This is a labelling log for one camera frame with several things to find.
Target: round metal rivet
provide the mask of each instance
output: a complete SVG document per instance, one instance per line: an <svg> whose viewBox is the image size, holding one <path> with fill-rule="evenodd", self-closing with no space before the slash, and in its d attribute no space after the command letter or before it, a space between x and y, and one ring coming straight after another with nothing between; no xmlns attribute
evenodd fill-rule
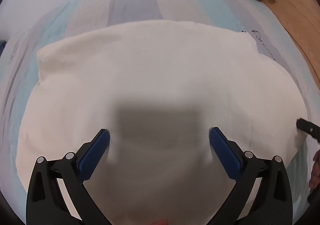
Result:
<svg viewBox="0 0 320 225"><path fill-rule="evenodd" d="M278 163L281 163L282 162L282 158L280 156L276 156L275 157L275 160L278 162Z"/></svg>
<svg viewBox="0 0 320 225"><path fill-rule="evenodd" d="M75 156L74 153L67 153L66 159L72 159Z"/></svg>
<svg viewBox="0 0 320 225"><path fill-rule="evenodd" d="M253 153L250 152L250 151L246 151L246 152L244 153L244 155L245 155L247 158L253 158Z"/></svg>
<svg viewBox="0 0 320 225"><path fill-rule="evenodd" d="M37 159L37 162L39 163L39 164L41 164L42 162L43 162L43 160L44 160L44 157L39 157L38 159Z"/></svg>

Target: white cloth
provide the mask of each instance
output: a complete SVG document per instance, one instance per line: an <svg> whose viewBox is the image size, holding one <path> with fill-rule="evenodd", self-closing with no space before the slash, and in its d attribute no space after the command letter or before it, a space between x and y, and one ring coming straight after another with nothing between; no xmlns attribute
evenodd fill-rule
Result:
<svg viewBox="0 0 320 225"><path fill-rule="evenodd" d="M205 224L230 193L208 131L287 166L307 119L291 76L248 33L192 22L111 26L38 51L39 83L20 127L25 189L36 159L76 152L101 129L108 155L85 183L114 224Z"/></svg>

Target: wood panel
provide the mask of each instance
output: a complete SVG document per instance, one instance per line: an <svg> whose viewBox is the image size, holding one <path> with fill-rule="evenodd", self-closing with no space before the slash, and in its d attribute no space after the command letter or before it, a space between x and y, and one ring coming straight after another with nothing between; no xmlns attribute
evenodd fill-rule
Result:
<svg viewBox="0 0 320 225"><path fill-rule="evenodd" d="M278 18L320 88L320 7L316 0L261 0Z"/></svg>

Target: blue rubber grip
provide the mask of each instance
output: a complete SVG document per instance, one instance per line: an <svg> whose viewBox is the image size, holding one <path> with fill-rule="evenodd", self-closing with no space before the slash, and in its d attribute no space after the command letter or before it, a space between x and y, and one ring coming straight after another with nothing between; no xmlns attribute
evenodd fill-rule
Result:
<svg viewBox="0 0 320 225"><path fill-rule="evenodd" d="M82 157L78 164L78 180L83 182L89 180L96 169L101 157L110 144L110 133L103 130L95 137L86 154Z"/></svg>
<svg viewBox="0 0 320 225"><path fill-rule="evenodd" d="M241 177L241 163L232 151L225 137L222 137L215 128L212 128L209 133L209 142L212 149L218 156L228 177L238 181Z"/></svg>

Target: bed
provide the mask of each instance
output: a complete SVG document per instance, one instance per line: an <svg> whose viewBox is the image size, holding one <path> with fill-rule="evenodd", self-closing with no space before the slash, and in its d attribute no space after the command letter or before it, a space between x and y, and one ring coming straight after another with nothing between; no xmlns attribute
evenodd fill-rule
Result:
<svg viewBox="0 0 320 225"><path fill-rule="evenodd" d="M304 52L304 39L295 38L295 29L286 27L283 12L276 7L281 0L274 4L270 0L263 2L266 5L255 0L67 0L53 10L44 7L49 12L32 27L16 32L19 24L13 20L14 27L7 31L7 44L0 57L0 172L7 174L0 177L0 190L16 215L25 222L27 193L19 180L15 157L24 109L38 82L36 52L65 37L149 19L194 21L248 32L257 41L259 53L290 73L303 96L309 120L320 124L317 61L312 59L312 52ZM308 180L318 149L316 141L308 136L287 168L294 221L308 207Z"/></svg>

